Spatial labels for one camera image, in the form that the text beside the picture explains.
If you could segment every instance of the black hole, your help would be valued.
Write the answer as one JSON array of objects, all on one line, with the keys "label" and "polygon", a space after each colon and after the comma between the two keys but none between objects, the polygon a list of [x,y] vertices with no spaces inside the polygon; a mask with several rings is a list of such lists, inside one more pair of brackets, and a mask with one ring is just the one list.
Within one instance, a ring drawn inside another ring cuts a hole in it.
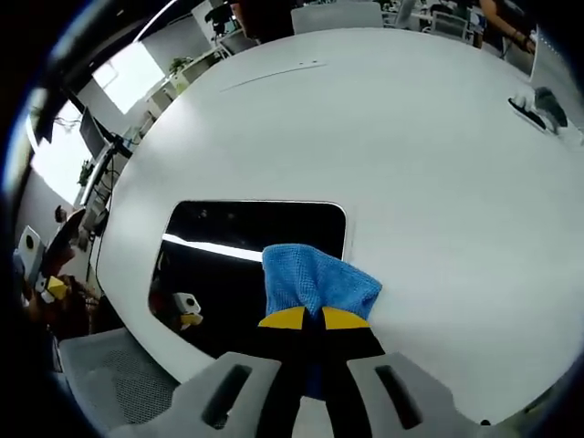
[{"label": "black hole", "polygon": [[221,382],[209,405],[203,411],[203,421],[216,430],[221,430],[229,420],[229,411],[233,408],[239,392],[252,369],[243,365],[233,367]]},{"label": "black hole", "polygon": [[408,393],[402,387],[398,378],[393,374],[391,368],[387,365],[375,369],[385,387],[385,391],[390,394],[391,401],[395,411],[400,417],[403,428],[407,431],[422,422],[418,409],[413,403]]}]

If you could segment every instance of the person's arm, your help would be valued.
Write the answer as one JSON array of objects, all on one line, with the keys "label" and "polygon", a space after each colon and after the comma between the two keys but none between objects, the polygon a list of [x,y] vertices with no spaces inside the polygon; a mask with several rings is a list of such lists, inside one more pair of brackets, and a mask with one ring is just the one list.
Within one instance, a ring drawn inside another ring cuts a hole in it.
[{"label": "person's arm", "polygon": [[239,5],[239,2],[236,2],[235,0],[231,3],[231,11],[234,13],[235,19],[237,20],[237,22],[239,22],[239,26],[241,26],[242,29],[244,29],[244,33],[247,35],[247,32],[245,30],[245,22],[244,22],[244,15],[241,12],[241,5]]},{"label": "person's arm", "polygon": [[497,14],[495,0],[480,0],[481,9],[486,20],[509,37],[518,46],[530,53],[535,53],[535,45],[528,35],[523,35]]}]

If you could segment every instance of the desk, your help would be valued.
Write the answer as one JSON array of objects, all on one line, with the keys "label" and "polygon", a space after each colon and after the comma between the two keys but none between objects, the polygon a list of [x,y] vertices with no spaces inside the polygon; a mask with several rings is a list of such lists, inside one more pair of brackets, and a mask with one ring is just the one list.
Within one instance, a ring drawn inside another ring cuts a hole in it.
[{"label": "desk", "polygon": [[147,303],[174,206],[337,203],[345,259],[383,284],[370,322],[384,348],[446,384],[469,418],[499,422],[555,383],[584,333],[584,153],[509,109],[525,87],[480,50],[390,29],[308,33],[230,57],[129,161],[100,282],[141,345],[187,381],[212,360]]},{"label": "desk", "polygon": [[171,105],[172,101],[176,99],[176,89],[174,89],[171,79],[165,78],[152,87],[143,99],[146,101],[150,113],[155,118],[159,118]]}]

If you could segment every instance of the window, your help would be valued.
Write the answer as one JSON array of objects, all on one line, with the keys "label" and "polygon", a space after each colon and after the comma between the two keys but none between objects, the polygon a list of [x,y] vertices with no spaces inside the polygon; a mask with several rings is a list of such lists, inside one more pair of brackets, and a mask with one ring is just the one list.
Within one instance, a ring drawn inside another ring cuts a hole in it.
[{"label": "window", "polygon": [[133,43],[99,67],[93,78],[126,114],[164,78],[164,73],[142,43]]},{"label": "window", "polygon": [[53,123],[53,139],[43,139],[31,161],[33,169],[60,197],[74,204],[81,190],[77,183],[81,166],[91,160],[79,125],[81,114],[71,102],[67,102]]}]

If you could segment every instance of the computer monitor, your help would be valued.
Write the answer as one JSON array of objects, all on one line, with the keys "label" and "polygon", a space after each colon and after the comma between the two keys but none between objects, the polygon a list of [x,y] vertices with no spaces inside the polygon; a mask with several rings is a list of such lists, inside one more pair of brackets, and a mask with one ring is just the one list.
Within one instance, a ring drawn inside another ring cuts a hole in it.
[{"label": "computer monitor", "polygon": [[81,127],[79,128],[81,137],[83,141],[87,144],[89,152],[93,158],[98,158],[101,150],[106,146],[106,139],[101,135],[99,131],[98,124],[93,119],[93,116],[88,109],[85,109],[83,113],[83,119],[81,119]]}]

